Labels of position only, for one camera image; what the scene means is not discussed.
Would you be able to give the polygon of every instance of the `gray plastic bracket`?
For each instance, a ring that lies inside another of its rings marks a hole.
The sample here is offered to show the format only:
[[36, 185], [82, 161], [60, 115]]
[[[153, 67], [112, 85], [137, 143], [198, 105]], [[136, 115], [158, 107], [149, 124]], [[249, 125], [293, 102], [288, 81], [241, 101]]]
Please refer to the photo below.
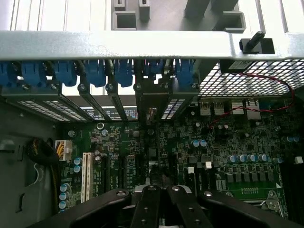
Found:
[[115, 11], [112, 20], [113, 30], [135, 31], [136, 13], [135, 11]]
[[150, 20], [150, 0], [139, 1], [139, 18], [141, 21]]
[[224, 11], [213, 31], [243, 33], [245, 29], [245, 16], [242, 12]]
[[185, 17], [189, 19], [200, 19], [204, 17], [209, 3], [210, 0], [188, 0], [185, 9]]
[[127, 1], [126, 0], [114, 0], [115, 11], [125, 11], [127, 10]]
[[211, 0], [212, 10], [216, 12], [232, 11], [238, 0]]

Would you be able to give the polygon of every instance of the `motherboard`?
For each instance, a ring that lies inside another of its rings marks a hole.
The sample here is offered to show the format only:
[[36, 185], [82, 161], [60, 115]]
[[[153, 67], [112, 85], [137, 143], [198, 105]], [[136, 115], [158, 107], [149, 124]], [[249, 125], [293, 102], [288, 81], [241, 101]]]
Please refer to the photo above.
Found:
[[206, 106], [195, 104], [174, 122], [145, 127], [137, 122], [67, 125], [62, 137], [73, 146], [71, 159], [60, 163], [61, 184], [69, 192], [60, 209], [115, 188], [133, 192], [144, 184], [179, 184], [195, 195], [219, 190], [288, 218], [280, 165], [302, 156], [302, 110], [258, 115], [241, 110], [211, 125], [218, 112], [224, 113], [220, 107], [207, 106], [215, 113], [209, 115]]

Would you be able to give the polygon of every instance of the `black plastic arm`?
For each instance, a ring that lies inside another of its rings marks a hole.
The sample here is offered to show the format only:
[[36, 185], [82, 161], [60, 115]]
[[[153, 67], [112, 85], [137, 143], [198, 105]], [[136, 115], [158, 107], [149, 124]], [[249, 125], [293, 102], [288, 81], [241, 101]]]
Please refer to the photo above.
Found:
[[115, 212], [130, 203], [131, 194], [128, 191], [115, 189], [28, 228], [100, 228], [114, 221], [117, 215]]

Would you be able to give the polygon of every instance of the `expansion slot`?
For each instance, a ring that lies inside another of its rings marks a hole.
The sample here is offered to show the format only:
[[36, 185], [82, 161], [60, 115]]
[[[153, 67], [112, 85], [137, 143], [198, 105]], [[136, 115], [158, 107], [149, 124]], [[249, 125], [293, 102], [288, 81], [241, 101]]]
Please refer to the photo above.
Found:
[[121, 189], [127, 188], [127, 158], [118, 157], [118, 186]]
[[82, 154], [81, 203], [93, 195], [93, 153]]

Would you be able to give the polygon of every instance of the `green circuit board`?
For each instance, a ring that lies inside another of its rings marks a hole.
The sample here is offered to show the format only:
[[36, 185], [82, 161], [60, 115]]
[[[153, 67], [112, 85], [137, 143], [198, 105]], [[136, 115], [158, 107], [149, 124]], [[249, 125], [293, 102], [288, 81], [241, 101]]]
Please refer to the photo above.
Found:
[[[93, 197], [115, 188], [132, 192], [146, 183], [152, 164], [166, 167], [171, 184], [186, 185], [194, 194], [214, 189], [256, 204], [265, 201], [272, 191], [280, 204], [277, 213], [287, 218], [276, 159], [284, 159], [300, 146], [301, 142], [284, 140], [297, 132], [300, 121], [301, 113], [296, 111], [263, 114], [254, 121], [245, 114], [236, 114], [220, 120], [211, 129], [210, 117], [186, 112], [178, 121], [159, 123], [152, 129], [142, 128], [139, 123], [105, 123], [107, 135], [96, 129], [96, 123], [69, 124], [63, 139], [73, 142], [72, 160], [61, 162], [61, 183], [71, 186], [68, 207], [79, 204], [81, 199], [82, 173], [73, 171], [74, 158], [82, 157], [84, 152], [99, 151], [103, 156], [101, 163], [93, 164]], [[223, 133], [219, 125], [228, 128]], [[68, 136], [70, 130], [75, 131], [73, 137]], [[201, 140], [207, 146], [193, 146]], [[266, 161], [258, 159], [261, 154], [266, 155]], [[246, 161], [229, 162], [231, 155], [244, 155]], [[248, 155], [256, 155], [257, 161], [247, 161]], [[205, 168], [206, 162], [211, 162], [211, 169]], [[150, 184], [157, 181], [151, 178]]]

